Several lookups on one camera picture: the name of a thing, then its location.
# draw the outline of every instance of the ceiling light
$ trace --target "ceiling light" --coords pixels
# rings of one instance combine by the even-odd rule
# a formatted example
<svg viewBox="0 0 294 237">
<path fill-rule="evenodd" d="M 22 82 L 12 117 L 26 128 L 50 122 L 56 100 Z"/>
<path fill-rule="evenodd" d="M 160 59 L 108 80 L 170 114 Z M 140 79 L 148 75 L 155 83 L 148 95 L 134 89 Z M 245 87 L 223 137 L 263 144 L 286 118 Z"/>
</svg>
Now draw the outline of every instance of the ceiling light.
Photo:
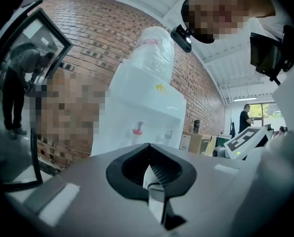
<svg viewBox="0 0 294 237">
<path fill-rule="evenodd" d="M 257 99 L 256 97 L 250 97 L 250 98 L 238 98 L 234 99 L 234 102 L 239 102 L 239 101 L 248 101 L 248 100 L 255 100 Z"/>
</svg>

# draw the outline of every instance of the glass door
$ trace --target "glass door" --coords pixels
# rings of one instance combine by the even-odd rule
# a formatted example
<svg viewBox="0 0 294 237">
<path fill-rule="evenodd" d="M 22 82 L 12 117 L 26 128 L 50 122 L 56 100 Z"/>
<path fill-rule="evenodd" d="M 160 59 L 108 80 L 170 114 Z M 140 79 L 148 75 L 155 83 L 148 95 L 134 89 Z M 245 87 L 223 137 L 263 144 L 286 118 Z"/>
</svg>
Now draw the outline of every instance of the glass door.
<svg viewBox="0 0 294 237">
<path fill-rule="evenodd" d="M 42 183 L 36 134 L 41 97 L 72 44 L 38 9 L 1 46 L 0 178 L 13 191 Z"/>
</svg>

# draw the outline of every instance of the shoe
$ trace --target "shoe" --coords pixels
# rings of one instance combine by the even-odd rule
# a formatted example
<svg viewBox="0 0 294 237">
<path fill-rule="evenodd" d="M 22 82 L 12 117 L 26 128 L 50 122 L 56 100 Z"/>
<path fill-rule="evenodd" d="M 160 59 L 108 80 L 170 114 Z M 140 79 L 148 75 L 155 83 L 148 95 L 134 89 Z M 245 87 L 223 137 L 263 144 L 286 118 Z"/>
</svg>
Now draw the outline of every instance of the shoe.
<svg viewBox="0 0 294 237">
<path fill-rule="evenodd" d="M 17 135 L 13 130 L 8 130 L 7 134 L 8 134 L 9 139 L 11 139 L 11 140 L 15 140 L 17 138 Z"/>
<path fill-rule="evenodd" d="M 22 128 L 15 128 L 15 129 L 13 129 L 13 131 L 19 135 L 27 135 L 27 132 L 22 130 Z"/>
</svg>

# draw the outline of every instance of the man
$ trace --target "man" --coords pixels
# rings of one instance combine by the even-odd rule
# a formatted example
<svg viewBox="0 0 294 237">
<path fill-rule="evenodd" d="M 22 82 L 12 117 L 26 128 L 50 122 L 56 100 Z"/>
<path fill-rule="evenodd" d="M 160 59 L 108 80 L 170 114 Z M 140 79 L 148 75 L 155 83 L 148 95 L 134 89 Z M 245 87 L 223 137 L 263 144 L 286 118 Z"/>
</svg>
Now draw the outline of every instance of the man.
<svg viewBox="0 0 294 237">
<path fill-rule="evenodd" d="M 40 51 L 36 48 L 30 48 L 20 52 L 16 57 L 11 58 L 2 89 L 2 110 L 4 125 L 7 129 L 8 136 L 12 140 L 17 138 L 17 134 L 27 134 L 27 132 L 21 128 L 24 94 L 27 90 L 25 74 L 33 73 L 46 67 L 52 56 L 53 53 L 41 56 Z"/>
<path fill-rule="evenodd" d="M 292 20 L 276 0 L 186 0 L 181 9 L 185 25 L 204 43 L 237 32 L 244 22 L 257 18 L 273 39 L 280 39 Z"/>
<path fill-rule="evenodd" d="M 247 127 L 251 126 L 251 124 L 254 124 L 254 121 L 251 120 L 248 116 L 249 111 L 250 111 L 250 105 L 246 104 L 244 107 L 244 110 L 240 113 L 239 133 L 241 133 Z"/>
</svg>

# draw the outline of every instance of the red brick wall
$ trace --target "red brick wall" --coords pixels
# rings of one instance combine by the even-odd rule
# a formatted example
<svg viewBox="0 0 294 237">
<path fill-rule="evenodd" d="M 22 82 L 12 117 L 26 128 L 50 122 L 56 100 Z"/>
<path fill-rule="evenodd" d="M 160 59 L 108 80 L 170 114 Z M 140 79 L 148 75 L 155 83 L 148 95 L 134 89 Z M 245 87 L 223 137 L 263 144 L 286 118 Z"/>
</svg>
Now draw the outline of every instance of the red brick wall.
<svg viewBox="0 0 294 237">
<path fill-rule="evenodd" d="M 143 29 L 162 26 L 149 15 L 113 0 L 44 0 L 43 10 L 74 44 L 63 68 L 109 85 Z M 199 119 L 200 133 L 224 130 L 225 108 L 210 76 L 195 55 L 177 45 L 171 85 L 187 100 L 184 130 Z"/>
</svg>

